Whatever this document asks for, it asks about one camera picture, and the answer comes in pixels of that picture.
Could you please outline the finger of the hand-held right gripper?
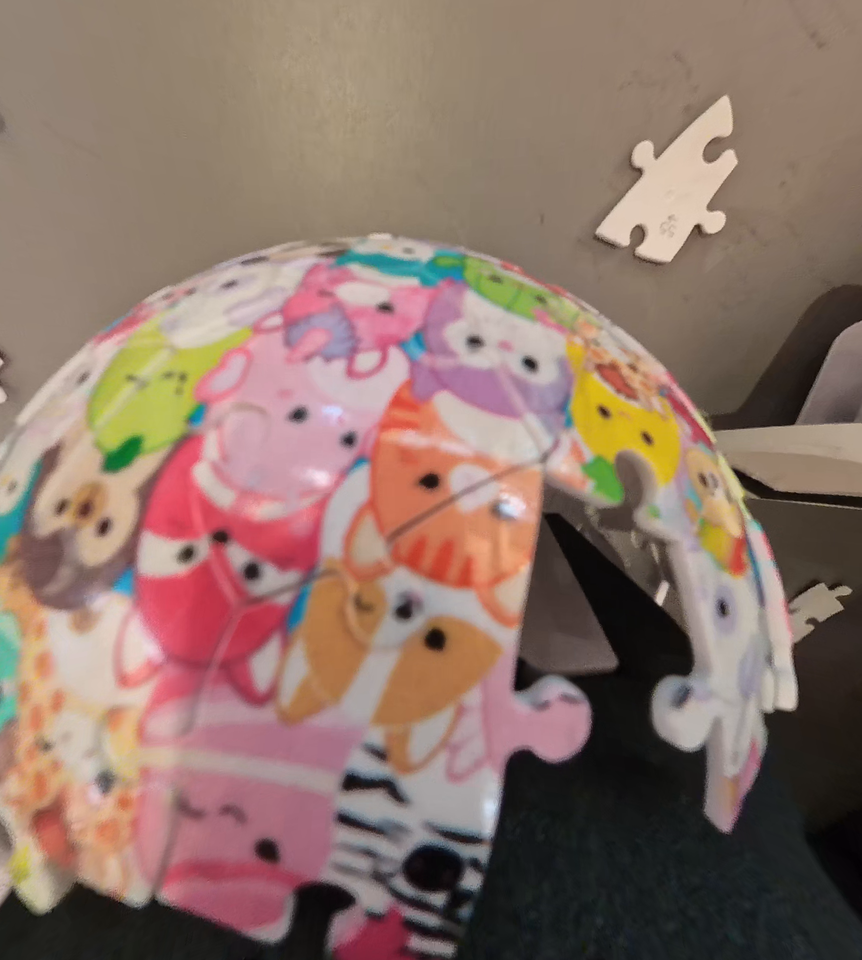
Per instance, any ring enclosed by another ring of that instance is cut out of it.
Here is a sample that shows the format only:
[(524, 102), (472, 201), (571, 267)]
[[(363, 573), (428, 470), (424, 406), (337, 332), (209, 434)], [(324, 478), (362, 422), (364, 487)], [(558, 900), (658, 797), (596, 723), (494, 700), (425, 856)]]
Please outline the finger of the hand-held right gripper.
[(815, 301), (716, 432), (736, 471), (777, 497), (862, 500), (862, 300)]

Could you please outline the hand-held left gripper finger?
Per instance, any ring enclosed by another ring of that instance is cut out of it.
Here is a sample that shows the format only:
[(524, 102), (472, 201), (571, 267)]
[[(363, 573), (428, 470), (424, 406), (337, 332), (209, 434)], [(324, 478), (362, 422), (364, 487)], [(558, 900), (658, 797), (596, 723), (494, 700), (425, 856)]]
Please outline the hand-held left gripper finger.
[(562, 676), (607, 675), (619, 664), (550, 518), (537, 539), (519, 656), (537, 673)]

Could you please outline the colourful puzzle ball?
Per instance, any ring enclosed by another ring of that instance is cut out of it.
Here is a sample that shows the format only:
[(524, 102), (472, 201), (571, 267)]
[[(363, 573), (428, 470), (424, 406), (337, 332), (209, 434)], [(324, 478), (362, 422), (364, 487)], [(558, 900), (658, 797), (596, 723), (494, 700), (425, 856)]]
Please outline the colourful puzzle ball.
[(512, 755), (587, 696), (516, 691), (546, 486), (651, 550), (693, 656), (655, 731), (733, 830), (797, 707), (771, 546), (677, 380), (588, 303), (389, 234), (148, 296), (0, 444), (0, 832), (74, 888), (304, 958), (454, 958)]

